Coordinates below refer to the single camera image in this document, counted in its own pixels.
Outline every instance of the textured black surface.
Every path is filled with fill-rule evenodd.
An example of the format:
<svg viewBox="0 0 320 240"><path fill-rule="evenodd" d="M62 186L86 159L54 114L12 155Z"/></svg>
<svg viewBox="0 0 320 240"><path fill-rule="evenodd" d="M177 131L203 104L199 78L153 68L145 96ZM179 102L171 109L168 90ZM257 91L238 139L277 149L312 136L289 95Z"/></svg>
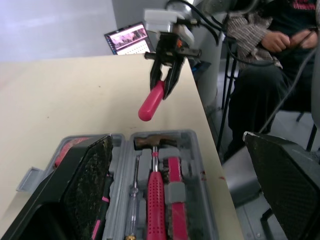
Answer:
<svg viewBox="0 0 320 240"><path fill-rule="evenodd" d="M263 194L289 240L313 239L309 232L319 223L320 191L284 150L294 153L307 165L310 156L296 144L271 136L245 139Z"/></svg>
<svg viewBox="0 0 320 240"><path fill-rule="evenodd" d="M112 137L97 141L83 157L63 197L66 214L79 240L89 240L92 237L101 210L111 153Z"/></svg>

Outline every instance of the gray plastic tool case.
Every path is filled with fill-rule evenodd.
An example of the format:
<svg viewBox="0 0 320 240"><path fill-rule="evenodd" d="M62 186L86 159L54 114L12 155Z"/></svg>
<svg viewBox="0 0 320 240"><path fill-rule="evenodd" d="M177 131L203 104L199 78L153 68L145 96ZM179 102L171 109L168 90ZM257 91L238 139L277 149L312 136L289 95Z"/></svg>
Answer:
<svg viewBox="0 0 320 240"><path fill-rule="evenodd" d="M127 221L129 191L134 180L136 156L140 155L138 168L139 219L137 239L146 239L147 230L147 189L148 178L152 170L151 149L136 151L135 137L165 134L177 139L177 147L168 146L159 149L159 170L163 170L163 159L180 157L181 171L185 185L185 204L188 236L190 240L218 240L215 219L209 200L206 175L202 163L196 134L191 130L139 132L133 134L129 141L121 134L112 134L113 150L109 172L113 175L110 188L110 206L106 214L106 225L102 240L123 240ZM69 136L64 138L49 165L44 171L32 167L23 178L17 191L33 192L38 184L54 170L54 163L63 146L75 138L96 137L97 135Z"/></svg>

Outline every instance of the black pants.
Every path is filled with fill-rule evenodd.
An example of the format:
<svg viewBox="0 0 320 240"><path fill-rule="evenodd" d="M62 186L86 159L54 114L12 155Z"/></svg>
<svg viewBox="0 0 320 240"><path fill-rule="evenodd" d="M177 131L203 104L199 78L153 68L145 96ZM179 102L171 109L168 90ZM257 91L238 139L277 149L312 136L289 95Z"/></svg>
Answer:
<svg viewBox="0 0 320 240"><path fill-rule="evenodd" d="M234 82L234 91L229 104L229 127L233 143L243 145L245 131L259 132L278 103L288 93L299 67L277 66L243 69ZM286 100L283 110L311 111L311 82L313 64L307 64L294 92ZM264 133L269 132L271 124Z"/></svg>

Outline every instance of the pink screwdriver handle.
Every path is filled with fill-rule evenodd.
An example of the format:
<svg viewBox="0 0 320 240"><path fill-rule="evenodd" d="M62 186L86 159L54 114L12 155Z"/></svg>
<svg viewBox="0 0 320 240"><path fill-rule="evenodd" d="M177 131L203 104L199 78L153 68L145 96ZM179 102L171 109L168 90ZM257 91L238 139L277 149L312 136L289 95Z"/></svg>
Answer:
<svg viewBox="0 0 320 240"><path fill-rule="evenodd" d="M166 240L164 182L158 171L150 174L147 211L146 240Z"/></svg>
<svg viewBox="0 0 320 240"><path fill-rule="evenodd" d="M165 83L158 81L139 109L138 116L142 121L150 121L154 116L165 94Z"/></svg>

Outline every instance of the laptop screen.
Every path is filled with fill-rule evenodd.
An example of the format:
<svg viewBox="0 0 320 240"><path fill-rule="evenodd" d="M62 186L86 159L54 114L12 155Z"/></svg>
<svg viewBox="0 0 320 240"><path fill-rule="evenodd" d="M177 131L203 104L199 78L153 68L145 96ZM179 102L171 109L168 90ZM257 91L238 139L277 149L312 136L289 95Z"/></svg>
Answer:
<svg viewBox="0 0 320 240"><path fill-rule="evenodd" d="M144 54L153 47L142 22L104 35L113 55Z"/></svg>

